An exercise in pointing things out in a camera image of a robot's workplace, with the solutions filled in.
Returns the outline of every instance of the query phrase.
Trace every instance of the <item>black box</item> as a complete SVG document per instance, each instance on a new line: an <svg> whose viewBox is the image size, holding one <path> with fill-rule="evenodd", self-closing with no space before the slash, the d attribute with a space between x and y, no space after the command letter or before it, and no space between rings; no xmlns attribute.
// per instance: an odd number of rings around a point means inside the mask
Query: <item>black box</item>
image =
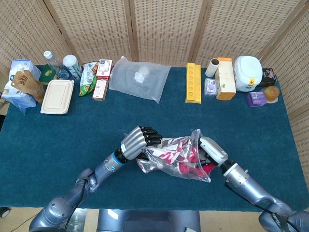
<svg viewBox="0 0 309 232"><path fill-rule="evenodd" d="M276 84L277 77L272 68L263 69L262 80L259 86L273 86Z"/></svg>

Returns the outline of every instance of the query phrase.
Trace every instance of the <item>cable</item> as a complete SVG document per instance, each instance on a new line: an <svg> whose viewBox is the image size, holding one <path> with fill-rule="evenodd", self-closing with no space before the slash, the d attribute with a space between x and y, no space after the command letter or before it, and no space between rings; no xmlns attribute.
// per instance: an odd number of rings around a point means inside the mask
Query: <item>cable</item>
<svg viewBox="0 0 309 232"><path fill-rule="evenodd" d="M79 206L79 204L82 202L82 200L83 200L83 196L84 196L84 193L85 193L85 187L86 187L86 183L88 183L88 180L85 180L84 181L84 185L83 185L83 190L82 190L82 194L81 194L81 198L79 199L79 201L78 201L78 203L76 204L76 206L75 206L75 208L73 209L73 213L74 213L74 211L77 209L77 207ZM64 230L66 231L67 230L67 228L68 228L68 225L69 225L69 222L70 222L70 220L71 220L71 217L73 216L73 213L71 214L71 216L68 218L68 220L67 220L67 223L66 223L66 226L64 227Z"/></svg>
<svg viewBox="0 0 309 232"><path fill-rule="evenodd" d="M290 226L293 227L294 230L296 230L296 232L300 232L300 230L298 228L296 228L295 225L293 225L291 222L289 222L289 220L286 221Z"/></svg>
<svg viewBox="0 0 309 232"><path fill-rule="evenodd" d="M21 223L18 227L16 227L14 230L10 231L10 232L13 232L13 231L16 231L19 227L21 227L22 225L24 225L27 221L29 221L30 219L34 218L36 215L33 215L32 217L28 218L26 221L24 221L23 223Z"/></svg>
<svg viewBox="0 0 309 232"><path fill-rule="evenodd" d="M256 204L252 204L250 201L248 201L246 198L244 198L243 196L241 196L238 192L236 192L235 190L233 190L229 185L228 185L228 182L225 182L224 183L224 186L227 187L229 190L231 190L233 193L235 193L237 196L239 196L240 198L244 199L246 202L248 202L249 204L259 208L259 209L262 209L264 211L266 211L267 213L269 214L273 214L273 212L269 211L268 209L265 209L259 205L256 205Z"/></svg>
<svg viewBox="0 0 309 232"><path fill-rule="evenodd" d="M5 98L2 98L2 97L1 97L2 94L3 94L3 92L0 92L0 99L3 100L3 101L0 102L0 109L1 109L4 105L6 105L6 104L9 103L8 100L6 100Z"/></svg>

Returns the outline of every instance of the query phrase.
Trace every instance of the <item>plastic water bottle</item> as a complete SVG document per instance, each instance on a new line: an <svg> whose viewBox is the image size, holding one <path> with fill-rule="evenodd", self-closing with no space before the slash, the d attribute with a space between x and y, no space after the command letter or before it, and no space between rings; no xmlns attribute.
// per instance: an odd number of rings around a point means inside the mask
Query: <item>plastic water bottle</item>
<svg viewBox="0 0 309 232"><path fill-rule="evenodd" d="M58 79L65 79L67 80L69 78L69 73L66 70L66 68L62 65L60 60L54 55L51 51L45 51L43 53L45 57L46 63L56 71L56 75L58 76Z"/></svg>

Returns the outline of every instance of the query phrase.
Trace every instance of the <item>woven room divider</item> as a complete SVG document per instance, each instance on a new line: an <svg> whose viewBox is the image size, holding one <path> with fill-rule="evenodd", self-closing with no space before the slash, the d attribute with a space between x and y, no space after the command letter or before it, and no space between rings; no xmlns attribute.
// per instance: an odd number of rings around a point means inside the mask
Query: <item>woven room divider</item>
<svg viewBox="0 0 309 232"><path fill-rule="evenodd" d="M285 107L309 188L309 4L262 58L280 80Z"/></svg>
<svg viewBox="0 0 309 232"><path fill-rule="evenodd" d="M207 66L257 56L300 0L44 0L81 62L99 58Z"/></svg>
<svg viewBox="0 0 309 232"><path fill-rule="evenodd" d="M71 50L41 0L2 0L0 7L0 71L8 75L13 59L44 64L43 52L59 58Z"/></svg>

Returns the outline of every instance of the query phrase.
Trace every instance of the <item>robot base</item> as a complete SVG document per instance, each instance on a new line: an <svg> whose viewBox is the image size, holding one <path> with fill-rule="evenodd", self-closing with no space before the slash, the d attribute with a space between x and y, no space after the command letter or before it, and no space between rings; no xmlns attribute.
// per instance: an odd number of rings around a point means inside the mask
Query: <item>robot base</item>
<svg viewBox="0 0 309 232"><path fill-rule="evenodd" d="M100 209L97 232L201 232L199 211Z"/></svg>

